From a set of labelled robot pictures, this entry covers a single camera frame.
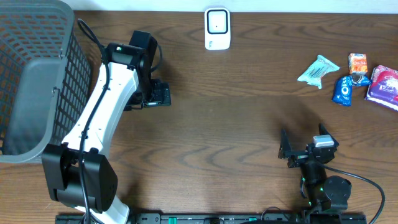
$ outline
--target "snack package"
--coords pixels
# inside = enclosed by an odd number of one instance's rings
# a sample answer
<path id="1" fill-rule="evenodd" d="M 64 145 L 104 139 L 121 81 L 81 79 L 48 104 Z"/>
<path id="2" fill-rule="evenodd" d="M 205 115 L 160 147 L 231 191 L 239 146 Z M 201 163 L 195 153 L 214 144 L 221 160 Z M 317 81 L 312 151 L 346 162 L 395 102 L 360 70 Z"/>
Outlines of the snack package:
<path id="1" fill-rule="evenodd" d="M 365 100 L 398 111 L 398 71 L 379 65 L 373 70 L 372 81 Z"/>
<path id="2" fill-rule="evenodd" d="M 329 72 L 335 72 L 340 67 L 329 61 L 322 55 L 297 79 L 300 82 L 307 82 L 309 85 L 315 85 L 322 89 L 321 78 Z"/>
<path id="3" fill-rule="evenodd" d="M 350 54 L 348 56 L 349 73 L 365 75 L 368 72 L 368 63 L 365 54 Z"/>
<path id="4" fill-rule="evenodd" d="M 336 82 L 333 102 L 343 106 L 351 106 L 351 95 L 353 92 L 353 77 L 347 75 Z"/>
<path id="5" fill-rule="evenodd" d="M 351 106 L 351 96 L 354 86 L 367 86 L 372 83 L 364 75 L 347 75 L 336 82 L 332 101 L 343 106 Z"/>

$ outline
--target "purple package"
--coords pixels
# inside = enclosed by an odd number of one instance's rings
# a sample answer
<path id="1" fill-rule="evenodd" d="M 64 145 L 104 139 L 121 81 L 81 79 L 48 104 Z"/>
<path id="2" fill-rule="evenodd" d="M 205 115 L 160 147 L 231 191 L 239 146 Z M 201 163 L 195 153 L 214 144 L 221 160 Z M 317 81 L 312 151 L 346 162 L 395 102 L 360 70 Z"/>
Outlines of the purple package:
<path id="1" fill-rule="evenodd" d="M 398 111 L 398 71 L 379 65 L 373 70 L 372 82 L 365 100 Z"/>

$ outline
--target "basket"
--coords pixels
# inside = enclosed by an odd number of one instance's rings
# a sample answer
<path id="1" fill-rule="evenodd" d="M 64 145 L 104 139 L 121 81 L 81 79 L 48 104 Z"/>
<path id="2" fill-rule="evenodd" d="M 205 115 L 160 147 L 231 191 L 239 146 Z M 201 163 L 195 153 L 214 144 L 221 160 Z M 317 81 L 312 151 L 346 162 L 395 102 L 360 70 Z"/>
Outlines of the basket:
<path id="1" fill-rule="evenodd" d="M 58 0 L 0 0 L 0 162 L 41 162 L 88 101 L 91 70 Z"/>

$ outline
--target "wooden table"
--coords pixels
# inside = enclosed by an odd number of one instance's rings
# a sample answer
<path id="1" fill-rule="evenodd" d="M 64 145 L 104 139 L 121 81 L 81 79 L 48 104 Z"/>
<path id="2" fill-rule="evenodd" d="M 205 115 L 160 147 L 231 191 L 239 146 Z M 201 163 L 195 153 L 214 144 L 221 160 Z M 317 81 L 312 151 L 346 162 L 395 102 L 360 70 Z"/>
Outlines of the wooden table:
<path id="1" fill-rule="evenodd" d="M 124 203 L 165 213 L 297 210 L 307 201 L 300 170 L 277 158 L 280 130 L 303 149 L 322 122 L 341 145 L 329 165 L 379 183 L 387 200 L 378 223 L 398 222 L 398 112 L 363 100 L 364 87 L 354 89 L 351 107 L 331 101 L 351 52 L 367 54 L 370 71 L 398 69 L 398 15 L 233 13 L 224 51 L 205 50 L 203 13 L 75 15 L 103 44 L 127 44 L 145 30 L 163 48 L 154 76 L 170 83 L 172 106 L 123 113 L 113 137 L 110 161 Z M 75 33 L 96 76 L 99 51 Z M 321 90 L 297 81 L 318 54 L 340 66 Z M 380 193 L 344 178 L 353 184 L 349 211 L 370 221 Z M 76 212 L 50 200 L 41 165 L 1 164 L 0 200 L 1 223 L 53 223 Z"/>

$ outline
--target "white wall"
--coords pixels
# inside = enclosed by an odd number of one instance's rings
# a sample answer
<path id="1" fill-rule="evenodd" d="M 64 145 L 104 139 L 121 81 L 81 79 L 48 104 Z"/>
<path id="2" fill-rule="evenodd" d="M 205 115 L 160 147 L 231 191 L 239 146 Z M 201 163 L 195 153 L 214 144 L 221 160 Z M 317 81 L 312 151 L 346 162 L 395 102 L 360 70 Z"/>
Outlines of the white wall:
<path id="1" fill-rule="evenodd" d="M 398 0 L 62 0 L 74 10 L 204 12 L 342 12 L 398 14 Z"/>

